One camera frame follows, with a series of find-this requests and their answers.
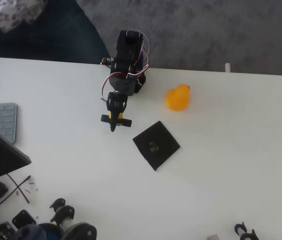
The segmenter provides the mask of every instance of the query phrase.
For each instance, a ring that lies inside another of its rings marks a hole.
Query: robotic arm
[[[123,112],[128,96],[138,93],[146,82],[144,72],[149,65],[147,62],[147,65],[143,67],[143,44],[142,33],[135,30],[122,30],[117,40],[115,57],[102,59],[101,64],[109,66],[111,74],[103,83],[101,97],[106,102],[109,115],[102,115],[101,121],[109,123],[112,132],[116,126],[130,127],[132,124],[131,120],[123,118]],[[110,92],[105,100],[103,89],[107,80],[114,88],[114,92]]]

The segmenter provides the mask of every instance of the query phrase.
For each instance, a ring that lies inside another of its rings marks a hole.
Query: floor
[[[282,0],[78,0],[113,55],[120,30],[151,41],[151,67],[282,75]]]

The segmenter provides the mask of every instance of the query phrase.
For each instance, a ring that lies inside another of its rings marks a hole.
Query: rubber duck
[[[168,108],[179,111],[183,110],[189,104],[190,86],[180,84],[176,88],[170,89],[165,97],[165,104]]]

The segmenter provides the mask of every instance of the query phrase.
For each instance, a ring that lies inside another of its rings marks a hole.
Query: red and white wire
[[[111,73],[110,75],[108,75],[108,76],[105,78],[105,80],[104,80],[104,82],[103,82],[103,85],[102,85],[102,88],[101,88],[101,100],[103,100],[103,101],[105,101],[105,102],[106,102],[106,100],[105,100],[105,98],[103,97],[104,86],[105,86],[107,80],[108,80],[110,77],[112,77],[113,75],[116,75],[116,74],[123,75],[123,76],[126,77],[126,75],[125,75],[124,73],[122,73],[122,72],[120,72],[120,71],[117,71],[117,72]]]
[[[146,54],[146,58],[147,58],[147,63],[146,63],[146,65],[149,65],[149,61],[150,61],[149,55],[148,55],[148,53],[146,52],[145,48],[143,48],[143,51],[144,51],[144,53]]]
[[[146,36],[143,32],[141,32],[141,31],[139,31],[139,30],[132,29],[132,31],[137,31],[137,32],[143,34],[143,36],[145,37],[145,39],[146,39],[146,41],[147,41],[147,43],[148,43],[148,51],[147,51],[147,54],[150,55],[151,45],[150,45],[150,41],[149,41],[149,39],[147,38],[147,36]]]
[[[136,62],[134,63],[134,66],[137,64],[137,62],[138,62],[139,59],[140,59],[140,56],[141,56],[142,50],[143,50],[143,46],[144,46],[144,40],[143,40],[143,42],[142,42],[142,47],[141,47],[141,51],[140,51],[139,57],[137,58]]]
[[[149,65],[147,64],[147,65],[144,66],[144,68],[143,68],[142,71],[139,71],[139,72],[136,73],[136,74],[133,74],[133,73],[130,73],[130,72],[129,72],[127,75],[139,76],[139,75],[143,74],[146,70],[148,70],[148,68],[149,68]]]

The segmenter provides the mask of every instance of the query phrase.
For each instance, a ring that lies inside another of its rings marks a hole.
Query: black coaster
[[[155,171],[180,148],[161,121],[137,135],[133,141]]]

